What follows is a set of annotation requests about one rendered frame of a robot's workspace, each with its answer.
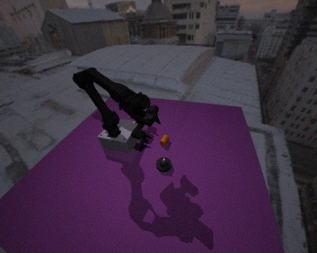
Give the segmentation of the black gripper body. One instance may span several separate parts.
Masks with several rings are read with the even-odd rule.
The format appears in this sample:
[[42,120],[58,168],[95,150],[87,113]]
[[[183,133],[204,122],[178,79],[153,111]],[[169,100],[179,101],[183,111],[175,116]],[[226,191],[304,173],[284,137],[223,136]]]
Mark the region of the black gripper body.
[[[159,107],[156,106],[156,105],[153,105],[153,106],[150,106],[146,109],[146,112],[150,111],[150,109],[153,109],[155,112],[157,112],[159,110]],[[137,121],[137,123],[139,124],[139,127],[138,128],[134,128],[134,130],[132,131],[131,133],[131,137],[135,138],[135,139],[140,139],[142,137],[142,135],[144,134],[144,132],[142,131],[144,125],[142,125],[138,118],[141,118],[142,115],[143,115],[143,112],[144,110],[140,110],[140,111],[137,111],[137,113],[133,116],[131,116],[131,118],[133,118],[134,120]]]

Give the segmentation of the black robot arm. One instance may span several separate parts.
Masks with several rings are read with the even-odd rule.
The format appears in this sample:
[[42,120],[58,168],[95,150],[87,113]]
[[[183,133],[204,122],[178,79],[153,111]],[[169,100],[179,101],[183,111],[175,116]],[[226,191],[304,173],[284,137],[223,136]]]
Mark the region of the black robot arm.
[[[103,87],[112,99],[119,104],[119,110],[124,110],[128,115],[133,116],[137,111],[147,109],[150,107],[150,99],[147,95],[141,92],[136,93],[130,90],[127,86],[120,83],[115,83],[110,78],[108,79],[102,75],[96,68],[87,68],[80,72],[73,74],[73,81],[77,83],[77,86],[85,90],[92,102],[96,105],[100,113],[102,114],[102,121],[104,122],[102,128],[108,131],[108,136],[111,138],[117,138],[121,132],[117,127],[119,123],[119,116],[115,111],[108,108],[102,97],[94,87],[94,83]],[[142,125],[150,127],[155,121],[156,112],[153,109],[150,111],[142,112],[141,118],[138,118]]]

